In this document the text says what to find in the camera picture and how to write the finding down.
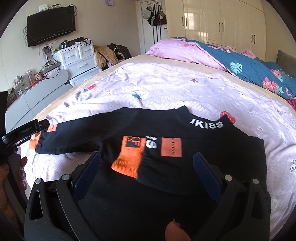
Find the white blanket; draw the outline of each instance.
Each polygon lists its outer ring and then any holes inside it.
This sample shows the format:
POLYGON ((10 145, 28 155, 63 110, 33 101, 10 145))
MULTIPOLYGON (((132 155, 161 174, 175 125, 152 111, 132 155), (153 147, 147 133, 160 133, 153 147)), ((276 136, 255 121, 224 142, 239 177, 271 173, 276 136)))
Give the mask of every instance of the white blanket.
MULTIPOLYGON (((296 201, 296 120, 287 106, 219 73, 204 74, 167 64, 124 64, 92 87, 70 96, 54 109, 47 116, 50 123, 121 107, 167 110, 186 105, 192 114, 209 120, 228 112, 236 127, 264 139, 267 188, 272 199, 270 238, 284 225, 296 201)), ((29 186, 38 177, 49 181, 71 173, 90 155, 41 155, 28 146, 29 142, 21 146, 21 155, 28 157, 25 171, 29 186)))

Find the wall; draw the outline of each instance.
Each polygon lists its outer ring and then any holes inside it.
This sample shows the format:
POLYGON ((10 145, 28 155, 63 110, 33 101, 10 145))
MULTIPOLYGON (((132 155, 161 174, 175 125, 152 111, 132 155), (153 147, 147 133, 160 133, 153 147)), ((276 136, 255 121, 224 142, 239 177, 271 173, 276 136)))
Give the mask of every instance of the wall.
POLYGON ((266 21, 265 61, 275 62, 278 50, 296 57, 296 42, 286 24, 266 0, 261 2, 266 21))
MULTIPOLYGON (((22 36, 27 16, 38 12, 41 4, 74 4, 78 8, 75 17, 76 31, 62 36, 52 44, 56 47, 63 39, 72 40, 81 36, 92 39, 94 44, 107 46, 110 43, 128 47, 132 56, 140 54, 136 5, 131 0, 114 0, 109 7, 105 0, 29 0, 15 15, 0 38, 0 91, 13 87, 17 75, 28 69, 39 70, 45 60, 42 48, 45 45, 28 48, 22 36)), ((54 24, 54 19, 44 23, 54 24)))

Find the finger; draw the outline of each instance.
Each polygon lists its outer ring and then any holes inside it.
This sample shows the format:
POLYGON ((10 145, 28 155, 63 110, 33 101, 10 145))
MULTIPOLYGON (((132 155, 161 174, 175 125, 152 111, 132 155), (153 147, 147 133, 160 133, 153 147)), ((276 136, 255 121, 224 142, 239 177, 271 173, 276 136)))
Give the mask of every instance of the finger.
POLYGON ((25 156, 20 160, 20 168, 23 169, 27 164, 28 158, 25 156))
POLYGON ((26 173, 24 170, 20 170, 18 175, 21 180, 24 180, 26 178, 26 173))
POLYGON ((174 222, 170 222, 165 229, 166 241, 190 241, 188 234, 174 222))
POLYGON ((24 190, 26 190, 26 189, 28 188, 28 185, 26 184, 25 181, 21 181, 21 182, 20 182, 20 186, 21 186, 24 190))

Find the black tv screen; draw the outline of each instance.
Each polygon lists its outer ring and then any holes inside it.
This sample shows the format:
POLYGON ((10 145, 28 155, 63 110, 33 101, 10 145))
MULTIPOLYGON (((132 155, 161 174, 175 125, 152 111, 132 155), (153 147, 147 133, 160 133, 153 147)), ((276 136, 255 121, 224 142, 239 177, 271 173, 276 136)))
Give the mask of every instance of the black tv screen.
POLYGON ((27 17, 28 47, 75 31, 74 6, 53 8, 27 17))

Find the gray cushion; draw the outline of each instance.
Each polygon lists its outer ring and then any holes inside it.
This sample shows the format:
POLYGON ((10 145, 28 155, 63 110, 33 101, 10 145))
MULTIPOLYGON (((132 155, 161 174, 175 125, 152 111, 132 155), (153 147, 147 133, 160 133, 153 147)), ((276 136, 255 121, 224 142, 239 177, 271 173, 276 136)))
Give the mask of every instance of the gray cushion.
POLYGON ((276 63, 286 74, 296 77, 296 58, 279 50, 276 63))

